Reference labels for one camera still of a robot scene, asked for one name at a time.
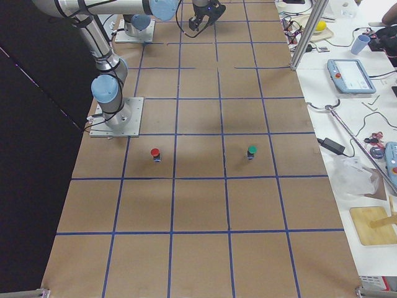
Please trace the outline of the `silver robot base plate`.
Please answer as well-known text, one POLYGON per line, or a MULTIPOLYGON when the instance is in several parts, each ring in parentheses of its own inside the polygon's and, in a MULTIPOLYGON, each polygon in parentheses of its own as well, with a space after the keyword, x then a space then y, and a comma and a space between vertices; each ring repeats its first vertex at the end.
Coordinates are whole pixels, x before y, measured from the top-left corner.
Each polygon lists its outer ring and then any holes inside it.
POLYGON ((96 105, 96 114, 89 128, 91 137, 139 137, 141 116, 143 112, 143 97, 125 97, 123 109, 108 122, 102 116, 100 105, 96 105))

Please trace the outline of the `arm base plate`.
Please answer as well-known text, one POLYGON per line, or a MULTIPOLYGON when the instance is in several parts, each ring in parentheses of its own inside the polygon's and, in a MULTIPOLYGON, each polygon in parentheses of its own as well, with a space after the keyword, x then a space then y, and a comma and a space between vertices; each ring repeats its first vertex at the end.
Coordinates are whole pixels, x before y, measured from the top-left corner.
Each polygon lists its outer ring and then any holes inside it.
POLYGON ((147 28, 138 30, 132 25, 125 25, 125 20, 121 19, 114 38, 116 43, 152 43, 154 37, 155 20, 147 28))

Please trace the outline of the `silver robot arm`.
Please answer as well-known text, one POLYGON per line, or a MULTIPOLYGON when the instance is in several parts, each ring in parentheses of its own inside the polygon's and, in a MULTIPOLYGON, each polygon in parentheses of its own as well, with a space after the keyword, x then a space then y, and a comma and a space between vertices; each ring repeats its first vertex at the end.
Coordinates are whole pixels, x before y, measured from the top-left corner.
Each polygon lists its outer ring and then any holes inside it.
MULTIPOLYGON (((225 12, 226 6, 219 1, 192 1, 194 15, 189 19, 189 29, 197 32, 189 35, 182 28, 182 22, 176 17, 176 24, 180 31, 188 38, 195 38, 209 26, 212 26, 225 12)), ((143 32, 148 28, 151 18, 143 14, 123 15, 124 31, 127 35, 133 36, 138 32, 143 32)))
POLYGON ((94 57, 100 76, 91 90, 102 109, 102 122, 112 130, 128 123, 131 109, 123 98, 123 85, 128 75, 127 64, 109 45, 103 27, 95 20, 99 14, 155 16, 171 20, 177 1, 34 1, 35 6, 51 17, 64 18, 77 28, 94 57))

